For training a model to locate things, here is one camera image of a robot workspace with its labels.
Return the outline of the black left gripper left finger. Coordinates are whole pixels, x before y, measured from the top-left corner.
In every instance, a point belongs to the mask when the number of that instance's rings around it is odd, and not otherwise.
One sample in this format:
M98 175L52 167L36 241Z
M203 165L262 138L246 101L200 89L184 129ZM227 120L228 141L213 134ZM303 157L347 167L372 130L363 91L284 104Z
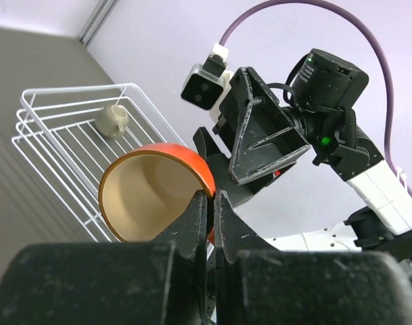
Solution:
M203 324L208 199L149 242L34 244L0 281L0 324Z

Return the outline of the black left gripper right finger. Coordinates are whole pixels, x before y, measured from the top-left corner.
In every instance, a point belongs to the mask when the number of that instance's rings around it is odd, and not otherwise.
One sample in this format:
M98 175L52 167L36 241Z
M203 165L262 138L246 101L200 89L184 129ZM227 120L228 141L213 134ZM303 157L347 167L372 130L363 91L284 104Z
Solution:
M282 252L214 198L218 324L412 324L412 285L377 252Z

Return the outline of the small orange cup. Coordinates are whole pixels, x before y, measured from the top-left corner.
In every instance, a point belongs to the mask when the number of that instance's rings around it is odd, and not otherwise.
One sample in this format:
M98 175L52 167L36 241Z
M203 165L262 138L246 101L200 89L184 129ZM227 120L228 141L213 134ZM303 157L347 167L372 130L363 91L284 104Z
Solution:
M98 203L119 241L150 241L183 214L199 190L207 198L216 194L212 171L199 154L180 144L149 144L110 164L100 179Z

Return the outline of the beige ceramic cup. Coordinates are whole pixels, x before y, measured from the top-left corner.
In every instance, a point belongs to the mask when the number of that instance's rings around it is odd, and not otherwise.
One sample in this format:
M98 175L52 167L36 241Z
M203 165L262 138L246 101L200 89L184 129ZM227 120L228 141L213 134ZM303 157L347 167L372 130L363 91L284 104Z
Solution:
M95 127L102 135L116 139L124 134L128 122L129 115L124 106L109 105L99 111Z

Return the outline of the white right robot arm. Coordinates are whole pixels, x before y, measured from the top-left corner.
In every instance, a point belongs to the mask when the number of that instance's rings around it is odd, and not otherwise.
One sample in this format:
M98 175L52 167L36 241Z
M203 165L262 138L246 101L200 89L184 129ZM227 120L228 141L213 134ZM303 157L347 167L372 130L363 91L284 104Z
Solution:
M193 141L216 184L245 202L291 169L308 150L363 200L348 219L314 232L274 237L282 251L382 251L398 261L412 255L412 197L401 176L357 125L354 103L369 81L354 64L320 49L300 59L284 84L264 82L250 67L230 80L213 133L199 128ZM280 106L274 90L290 95Z

